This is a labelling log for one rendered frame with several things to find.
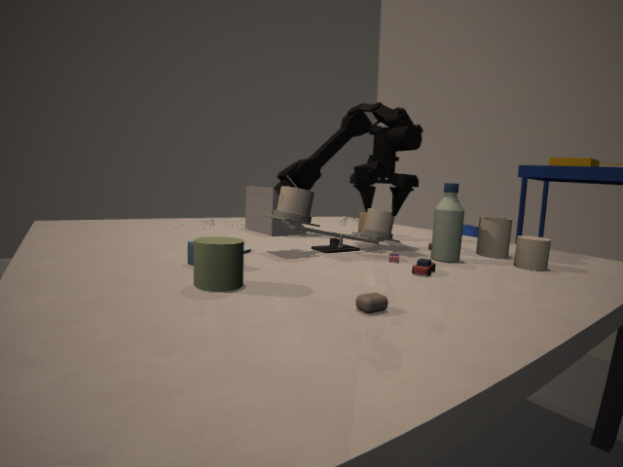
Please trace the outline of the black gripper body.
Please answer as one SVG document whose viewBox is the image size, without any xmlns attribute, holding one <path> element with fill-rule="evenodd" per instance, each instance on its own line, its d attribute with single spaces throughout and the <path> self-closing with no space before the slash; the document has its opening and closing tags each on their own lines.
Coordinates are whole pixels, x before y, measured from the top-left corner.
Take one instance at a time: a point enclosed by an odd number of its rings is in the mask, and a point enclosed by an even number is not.
<svg viewBox="0 0 623 467">
<path fill-rule="evenodd" d="M 352 173 L 350 176 L 350 183 L 354 183 L 355 185 L 365 185 L 370 186 L 374 183 L 377 184 L 392 184 L 395 188 L 407 188 L 412 189 L 412 187 L 419 186 L 419 178 L 417 175 L 411 174 L 398 174 L 395 173 L 395 161 L 398 161 L 398 157 L 395 157 L 395 153 L 387 152 L 387 151 L 373 151 L 373 155 L 369 155 L 369 159 L 373 159 L 373 162 L 378 162 L 379 159 L 384 159 L 385 168 L 386 168 L 386 177 L 385 179 L 373 178 L 372 180 L 365 179 L 355 179 L 355 173 Z"/>
</svg>

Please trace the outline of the olive green cylinder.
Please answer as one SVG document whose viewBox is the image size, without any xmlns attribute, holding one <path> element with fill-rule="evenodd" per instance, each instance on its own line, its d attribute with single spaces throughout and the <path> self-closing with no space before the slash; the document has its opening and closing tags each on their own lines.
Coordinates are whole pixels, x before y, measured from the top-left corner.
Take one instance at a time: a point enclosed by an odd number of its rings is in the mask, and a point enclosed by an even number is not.
<svg viewBox="0 0 623 467">
<path fill-rule="evenodd" d="M 243 286 L 243 240 L 208 236 L 194 239 L 194 286 L 211 292 Z"/>
</svg>

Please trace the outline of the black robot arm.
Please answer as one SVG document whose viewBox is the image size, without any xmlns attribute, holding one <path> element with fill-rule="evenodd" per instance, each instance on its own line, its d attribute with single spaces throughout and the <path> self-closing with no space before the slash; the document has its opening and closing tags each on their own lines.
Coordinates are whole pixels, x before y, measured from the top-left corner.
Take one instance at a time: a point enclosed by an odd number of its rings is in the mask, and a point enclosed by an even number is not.
<svg viewBox="0 0 623 467">
<path fill-rule="evenodd" d="M 366 113 L 372 112 L 377 122 L 372 125 Z M 382 123 L 388 127 L 377 126 Z M 342 118 L 340 129 L 333 134 L 309 159 L 301 160 L 287 166 L 276 176 L 280 181 L 274 187 L 280 193 L 281 186 L 294 187 L 309 190 L 314 182 L 321 176 L 320 169 L 327 164 L 352 137 L 361 136 L 365 133 L 374 136 L 373 151 L 400 152 L 417 150 L 422 142 L 420 125 L 414 125 L 405 108 L 396 107 L 390 109 L 381 102 L 376 104 L 361 104 L 348 110 Z M 384 159 L 373 162 L 368 159 L 366 164 L 354 168 L 355 179 L 372 180 L 373 178 L 385 179 L 386 168 Z"/>
</svg>

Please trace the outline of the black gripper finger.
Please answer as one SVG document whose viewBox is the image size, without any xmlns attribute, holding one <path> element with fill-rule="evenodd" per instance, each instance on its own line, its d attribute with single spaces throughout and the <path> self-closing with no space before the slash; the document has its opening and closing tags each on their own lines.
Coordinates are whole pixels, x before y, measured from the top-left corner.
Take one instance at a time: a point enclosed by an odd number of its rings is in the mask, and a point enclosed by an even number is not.
<svg viewBox="0 0 623 467">
<path fill-rule="evenodd" d="M 392 216 L 396 216 L 404 200 L 408 197 L 408 194 L 414 189 L 407 188 L 390 188 L 392 191 Z"/>
<path fill-rule="evenodd" d="M 372 208 L 376 186 L 365 186 L 365 185 L 353 185 L 353 186 L 359 190 L 362 196 L 362 199 L 363 199 L 365 210 L 367 212 L 368 208 Z"/>
</svg>

